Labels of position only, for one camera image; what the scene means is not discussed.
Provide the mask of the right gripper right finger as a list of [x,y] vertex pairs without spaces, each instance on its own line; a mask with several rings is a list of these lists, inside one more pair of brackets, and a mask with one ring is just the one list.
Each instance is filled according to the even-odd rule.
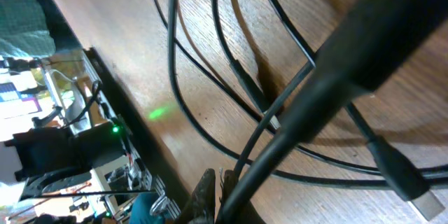
[[241,201],[237,193],[239,179],[233,170],[225,170],[221,178],[220,223],[266,224],[250,200]]

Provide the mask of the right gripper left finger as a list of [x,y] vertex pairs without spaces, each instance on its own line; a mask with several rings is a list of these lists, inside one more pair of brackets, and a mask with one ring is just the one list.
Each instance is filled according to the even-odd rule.
[[207,169],[178,217],[178,223],[214,224],[216,173]]

